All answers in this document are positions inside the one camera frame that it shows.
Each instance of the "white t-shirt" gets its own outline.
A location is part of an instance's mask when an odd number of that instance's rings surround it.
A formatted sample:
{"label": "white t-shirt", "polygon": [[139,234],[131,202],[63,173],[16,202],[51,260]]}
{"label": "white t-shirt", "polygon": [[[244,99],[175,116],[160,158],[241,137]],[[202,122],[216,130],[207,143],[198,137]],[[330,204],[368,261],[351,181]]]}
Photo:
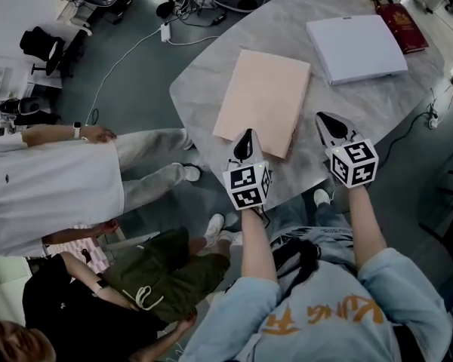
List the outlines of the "white t-shirt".
{"label": "white t-shirt", "polygon": [[27,147],[0,137],[0,254],[40,256],[42,238],[122,214],[124,191],[114,143],[83,140]]}

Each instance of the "light blue t-shirt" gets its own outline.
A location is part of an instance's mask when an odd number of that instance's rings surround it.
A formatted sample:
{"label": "light blue t-shirt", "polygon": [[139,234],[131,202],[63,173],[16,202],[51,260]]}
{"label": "light blue t-shirt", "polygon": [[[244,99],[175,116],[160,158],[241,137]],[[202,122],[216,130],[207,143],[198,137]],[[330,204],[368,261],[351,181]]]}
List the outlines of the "light blue t-shirt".
{"label": "light blue t-shirt", "polygon": [[278,284],[240,278],[214,302],[180,361],[401,360],[395,324],[410,329],[425,361],[443,359],[451,324],[442,298],[410,259],[388,248],[357,276],[319,260],[283,300]]}

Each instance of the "person in light blue shirt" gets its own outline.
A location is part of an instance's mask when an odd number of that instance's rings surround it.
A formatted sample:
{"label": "person in light blue shirt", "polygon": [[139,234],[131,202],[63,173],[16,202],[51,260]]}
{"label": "person in light blue shirt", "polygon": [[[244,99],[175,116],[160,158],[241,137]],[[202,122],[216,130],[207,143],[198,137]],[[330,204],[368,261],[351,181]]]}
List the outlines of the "person in light blue shirt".
{"label": "person in light blue shirt", "polygon": [[349,189],[352,228],[317,190],[278,208],[268,240],[242,211],[242,277],[216,299],[180,362],[441,361],[451,341],[442,298],[388,248],[364,186]]}

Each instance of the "red book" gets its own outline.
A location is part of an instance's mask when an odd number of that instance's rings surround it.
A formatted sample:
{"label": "red book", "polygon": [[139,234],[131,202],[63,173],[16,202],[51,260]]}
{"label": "red book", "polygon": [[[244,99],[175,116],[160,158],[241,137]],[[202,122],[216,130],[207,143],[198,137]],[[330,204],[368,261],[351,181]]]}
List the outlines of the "red book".
{"label": "red book", "polygon": [[428,43],[420,29],[401,4],[380,5],[376,12],[383,18],[404,54],[428,48]]}

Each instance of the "black t-shirt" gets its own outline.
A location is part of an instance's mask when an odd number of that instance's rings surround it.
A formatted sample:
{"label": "black t-shirt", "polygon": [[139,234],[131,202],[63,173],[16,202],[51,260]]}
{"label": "black t-shirt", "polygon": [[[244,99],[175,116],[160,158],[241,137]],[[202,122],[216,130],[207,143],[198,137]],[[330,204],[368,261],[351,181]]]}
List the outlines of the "black t-shirt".
{"label": "black t-shirt", "polygon": [[165,323],[95,297],[71,281],[62,256],[54,256],[26,283],[23,310],[27,328],[51,341],[57,362],[123,362],[156,340]]}

